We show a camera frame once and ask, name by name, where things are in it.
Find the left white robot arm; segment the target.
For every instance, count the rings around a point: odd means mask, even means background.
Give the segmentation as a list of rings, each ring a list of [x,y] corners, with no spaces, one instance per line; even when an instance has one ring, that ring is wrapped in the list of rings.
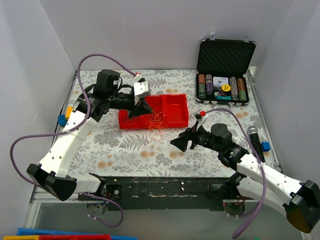
[[[68,174],[71,162],[90,131],[110,109],[126,110],[130,119],[153,112],[145,98],[150,96],[149,83],[137,74],[134,85],[123,84],[120,73],[101,70],[95,84],[84,89],[73,105],[62,135],[37,164],[26,170],[33,182],[60,201],[72,194],[89,193],[95,200],[106,196],[101,177]]]

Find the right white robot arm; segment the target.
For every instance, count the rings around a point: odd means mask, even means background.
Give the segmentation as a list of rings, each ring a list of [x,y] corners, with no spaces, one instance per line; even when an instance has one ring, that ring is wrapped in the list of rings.
[[[284,215],[291,225],[309,234],[320,220],[320,188],[311,180],[302,182],[259,163],[246,149],[234,143],[227,126],[216,123],[210,131],[202,126],[187,128],[170,144],[185,152],[188,142],[218,152],[223,165],[243,175],[226,186],[227,195],[241,195],[263,203]]]

